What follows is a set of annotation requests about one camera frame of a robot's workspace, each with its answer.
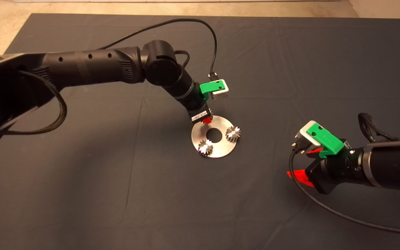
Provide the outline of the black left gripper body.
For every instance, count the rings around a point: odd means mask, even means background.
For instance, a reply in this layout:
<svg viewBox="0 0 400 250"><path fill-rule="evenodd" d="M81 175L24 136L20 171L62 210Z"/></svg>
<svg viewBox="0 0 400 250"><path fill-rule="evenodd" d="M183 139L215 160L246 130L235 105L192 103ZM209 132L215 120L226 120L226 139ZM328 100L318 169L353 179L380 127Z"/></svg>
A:
<svg viewBox="0 0 400 250"><path fill-rule="evenodd" d="M192 124L200 123L203 119L211 117L211 109L206 102L197 108L189 109L187 112Z"/></svg>

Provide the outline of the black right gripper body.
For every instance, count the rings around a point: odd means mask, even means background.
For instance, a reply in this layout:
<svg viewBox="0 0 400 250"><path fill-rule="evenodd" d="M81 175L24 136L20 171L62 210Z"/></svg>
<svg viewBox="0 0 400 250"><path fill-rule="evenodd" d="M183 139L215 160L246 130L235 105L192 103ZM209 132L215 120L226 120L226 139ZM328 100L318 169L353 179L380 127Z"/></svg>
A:
<svg viewBox="0 0 400 250"><path fill-rule="evenodd" d="M336 187L336 181L329 175L324 160L313 160L306 168L306 175L315 189L321 194L328 195Z"/></svg>

